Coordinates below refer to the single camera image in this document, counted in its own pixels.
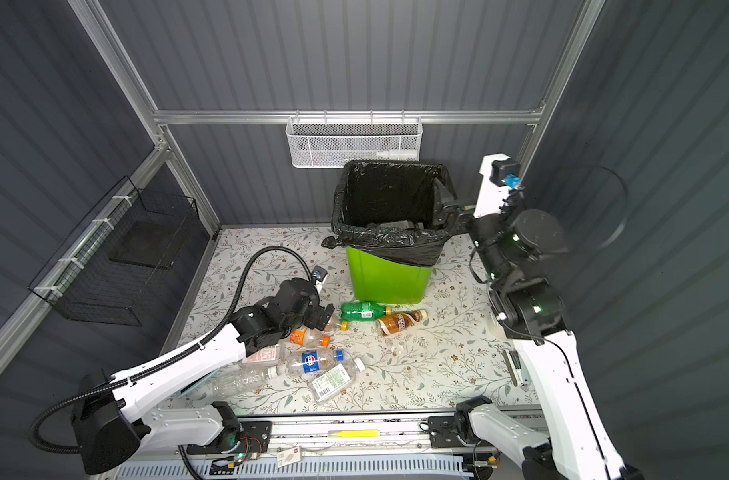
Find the clear bottle orange cap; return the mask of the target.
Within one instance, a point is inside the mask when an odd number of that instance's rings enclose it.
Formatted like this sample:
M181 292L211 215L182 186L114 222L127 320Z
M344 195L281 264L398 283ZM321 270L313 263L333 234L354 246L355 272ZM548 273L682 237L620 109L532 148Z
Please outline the clear bottle orange cap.
M290 334L290 343L304 348L327 348L330 346L330 335L324 331L304 327Z

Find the clear bottle pink label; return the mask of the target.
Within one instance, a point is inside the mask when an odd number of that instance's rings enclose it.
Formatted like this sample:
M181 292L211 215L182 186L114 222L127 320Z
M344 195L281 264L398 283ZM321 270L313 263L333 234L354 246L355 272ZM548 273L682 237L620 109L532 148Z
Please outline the clear bottle pink label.
M242 360L246 366L268 367L277 366L284 361L284 346L275 345L266 347Z

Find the green bottle yellow cap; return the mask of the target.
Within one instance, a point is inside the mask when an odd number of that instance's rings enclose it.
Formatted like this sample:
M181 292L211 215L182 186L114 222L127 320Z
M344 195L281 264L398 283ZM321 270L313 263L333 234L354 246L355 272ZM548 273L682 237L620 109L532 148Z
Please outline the green bottle yellow cap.
M340 306L342 321L375 321L391 315L393 308L372 301L346 302Z

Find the Pepsi label clear bottle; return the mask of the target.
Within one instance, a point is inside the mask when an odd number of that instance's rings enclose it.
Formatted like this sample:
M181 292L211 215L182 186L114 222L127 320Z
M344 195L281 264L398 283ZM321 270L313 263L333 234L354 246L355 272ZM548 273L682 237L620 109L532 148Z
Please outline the Pepsi label clear bottle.
M290 354L286 371L292 375L316 374L326 371L346 359L344 351L330 348L316 348Z

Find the clear bottle white green label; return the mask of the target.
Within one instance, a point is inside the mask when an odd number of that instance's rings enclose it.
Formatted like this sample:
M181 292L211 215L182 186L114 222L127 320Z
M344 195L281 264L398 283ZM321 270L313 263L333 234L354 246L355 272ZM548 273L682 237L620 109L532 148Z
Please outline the clear bottle white green label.
M364 371L365 364L362 363L362 359L346 360L317 375L308 382L308 387L312 391L314 400L324 403L343 392L350 384L354 383L358 374Z

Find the brown Nescafe bottle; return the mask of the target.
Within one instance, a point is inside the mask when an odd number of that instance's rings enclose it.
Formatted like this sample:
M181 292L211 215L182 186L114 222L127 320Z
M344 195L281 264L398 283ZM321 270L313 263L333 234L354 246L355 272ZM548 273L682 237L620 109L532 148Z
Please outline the brown Nescafe bottle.
M378 320L378 326L384 336L391 336L405 331L428 318L428 312L424 309L399 312L387 315Z

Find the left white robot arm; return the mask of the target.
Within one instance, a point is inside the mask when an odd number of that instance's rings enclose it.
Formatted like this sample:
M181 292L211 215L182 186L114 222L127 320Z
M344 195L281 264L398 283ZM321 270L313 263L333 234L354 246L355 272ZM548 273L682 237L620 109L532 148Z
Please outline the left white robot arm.
M176 421L156 426L150 418L152 410L174 392L279 344L302 326L326 328L334 306L320 303L323 277L324 271L314 270L308 279L286 280L276 295L232 308L224 324L182 347L113 376L98 372L84 378L70 416L84 471L90 475L107 472L155 443L212 443L230 422L228 410L212 408L216 418L210 423L186 414L192 427Z

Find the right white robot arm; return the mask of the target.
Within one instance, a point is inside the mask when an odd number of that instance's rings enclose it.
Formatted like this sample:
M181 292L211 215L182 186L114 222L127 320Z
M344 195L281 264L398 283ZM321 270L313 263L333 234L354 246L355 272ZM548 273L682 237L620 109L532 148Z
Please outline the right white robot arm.
M469 234L487 274L494 320L528 375L548 431L536 432L478 396L459 404L460 438L496 447L527 479L640 479L616 450L590 392L556 289L530 267L567 253L554 216L538 209L476 214Z

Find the green plastic waste bin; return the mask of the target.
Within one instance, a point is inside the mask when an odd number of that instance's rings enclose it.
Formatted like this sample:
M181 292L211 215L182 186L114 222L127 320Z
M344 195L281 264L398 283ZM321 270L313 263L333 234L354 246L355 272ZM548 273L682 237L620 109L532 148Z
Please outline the green plastic waste bin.
M354 297L380 304L419 304L433 270L384 260L352 247L346 248Z

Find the black bin liner bag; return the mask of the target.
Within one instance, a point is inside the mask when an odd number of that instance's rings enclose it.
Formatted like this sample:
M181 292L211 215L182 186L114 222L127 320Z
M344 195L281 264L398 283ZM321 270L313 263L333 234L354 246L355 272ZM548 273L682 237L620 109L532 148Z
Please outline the black bin liner bag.
M423 231L380 230L398 220L423 222ZM438 163L352 160L334 192L328 249L352 247L384 260L432 267L444 245L469 232L450 172Z

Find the clear ribbed empty bottle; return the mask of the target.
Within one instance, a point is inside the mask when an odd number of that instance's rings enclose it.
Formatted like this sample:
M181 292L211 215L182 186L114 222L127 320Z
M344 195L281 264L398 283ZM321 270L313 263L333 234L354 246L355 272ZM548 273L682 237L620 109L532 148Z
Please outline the clear ribbed empty bottle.
M254 391L278 376L278 366L220 372L212 382L212 394L218 398L229 398Z

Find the grey stapler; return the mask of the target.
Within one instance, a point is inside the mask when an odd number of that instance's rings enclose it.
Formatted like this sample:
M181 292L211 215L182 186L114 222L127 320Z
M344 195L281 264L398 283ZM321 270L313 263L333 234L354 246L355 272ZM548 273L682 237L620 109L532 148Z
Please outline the grey stapler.
M528 380L518 352L515 350L505 350L504 360L509 370L512 384L516 387L526 386Z

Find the white tube in basket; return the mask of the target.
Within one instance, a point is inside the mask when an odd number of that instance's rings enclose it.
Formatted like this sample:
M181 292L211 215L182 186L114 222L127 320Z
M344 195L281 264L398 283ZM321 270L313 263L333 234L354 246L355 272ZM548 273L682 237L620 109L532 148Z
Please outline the white tube in basket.
M377 151L374 158L394 161L418 161L420 154L416 149L390 149Z

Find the white tag on rail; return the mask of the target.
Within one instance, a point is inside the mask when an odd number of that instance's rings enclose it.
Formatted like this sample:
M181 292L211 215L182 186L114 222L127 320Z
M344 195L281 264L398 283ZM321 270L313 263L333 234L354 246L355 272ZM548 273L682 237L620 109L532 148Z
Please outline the white tag on rail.
M284 468L302 461L302 449L300 447L288 448L276 454L278 468Z

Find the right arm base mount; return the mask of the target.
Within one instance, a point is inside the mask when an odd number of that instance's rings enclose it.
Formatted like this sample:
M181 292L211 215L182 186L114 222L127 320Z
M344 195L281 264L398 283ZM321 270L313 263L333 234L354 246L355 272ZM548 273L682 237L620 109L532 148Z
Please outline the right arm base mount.
M430 416L425 430L432 448L473 447L480 439L468 428L464 428L454 415Z

